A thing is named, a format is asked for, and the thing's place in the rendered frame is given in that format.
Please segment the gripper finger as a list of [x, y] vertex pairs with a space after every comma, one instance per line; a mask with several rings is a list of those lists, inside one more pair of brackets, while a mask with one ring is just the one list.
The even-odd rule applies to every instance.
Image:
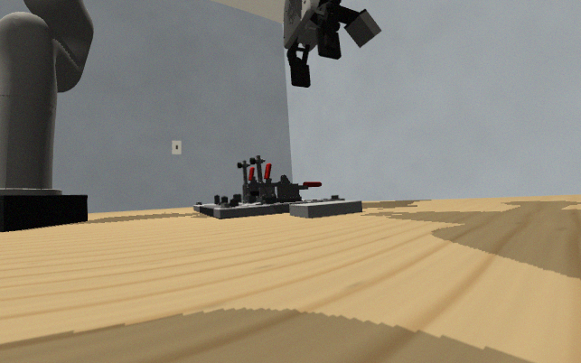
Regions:
[[340, 29], [338, 19], [342, 10], [341, 0], [320, 0], [318, 7], [327, 2], [329, 3], [325, 7], [324, 15], [314, 12], [310, 20], [321, 27], [315, 30], [318, 55], [339, 60], [342, 55], [337, 32]]
[[[311, 86], [310, 82], [310, 71], [309, 65], [306, 65], [308, 53], [310, 49], [310, 43], [305, 45], [304, 48], [299, 48], [297, 43], [297, 39], [292, 44], [292, 47], [287, 51], [287, 58], [290, 65], [291, 70], [291, 84], [296, 87], [304, 87], [309, 88]], [[300, 59], [296, 57], [296, 51], [302, 51], [303, 57]], [[295, 56], [296, 55], [296, 56]]]

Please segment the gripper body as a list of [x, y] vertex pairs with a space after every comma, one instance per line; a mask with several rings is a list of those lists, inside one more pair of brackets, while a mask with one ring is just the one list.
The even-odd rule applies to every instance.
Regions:
[[285, 0], [284, 47], [286, 49], [290, 49], [297, 37], [297, 43], [302, 43], [303, 47], [310, 43], [309, 51], [317, 45], [315, 30], [321, 27], [309, 19], [314, 12], [324, 14], [328, 2], [321, 5], [321, 11], [319, 11], [321, 7], [318, 7], [319, 2], [320, 0]]

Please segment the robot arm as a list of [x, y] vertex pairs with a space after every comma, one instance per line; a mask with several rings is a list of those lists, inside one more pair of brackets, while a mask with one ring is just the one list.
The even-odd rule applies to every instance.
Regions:
[[[0, 195], [62, 195], [52, 188], [57, 95], [80, 81], [94, 26], [83, 0], [24, 3], [31, 14], [0, 20]], [[366, 9], [342, 6], [338, 22], [359, 48], [381, 32]]]

